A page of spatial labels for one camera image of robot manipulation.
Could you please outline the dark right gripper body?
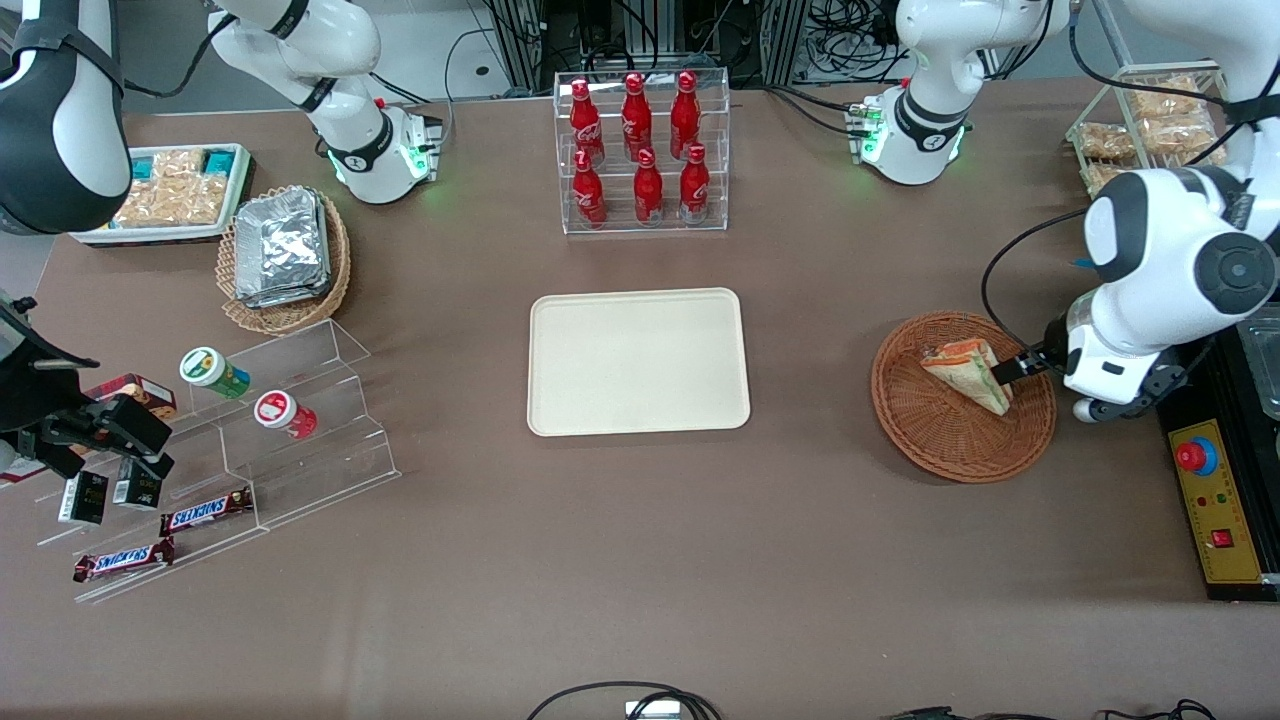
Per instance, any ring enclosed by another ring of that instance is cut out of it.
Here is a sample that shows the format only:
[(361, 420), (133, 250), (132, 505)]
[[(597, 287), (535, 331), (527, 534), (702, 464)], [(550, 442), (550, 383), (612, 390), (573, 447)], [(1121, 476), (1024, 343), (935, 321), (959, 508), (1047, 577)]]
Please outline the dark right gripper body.
[(100, 361), (45, 340), (28, 318), (35, 307), (32, 297), (3, 296), (3, 442), (15, 443), (23, 432), (40, 437), (49, 427), (91, 437), (99, 430), (95, 401), (82, 392), (79, 370)]

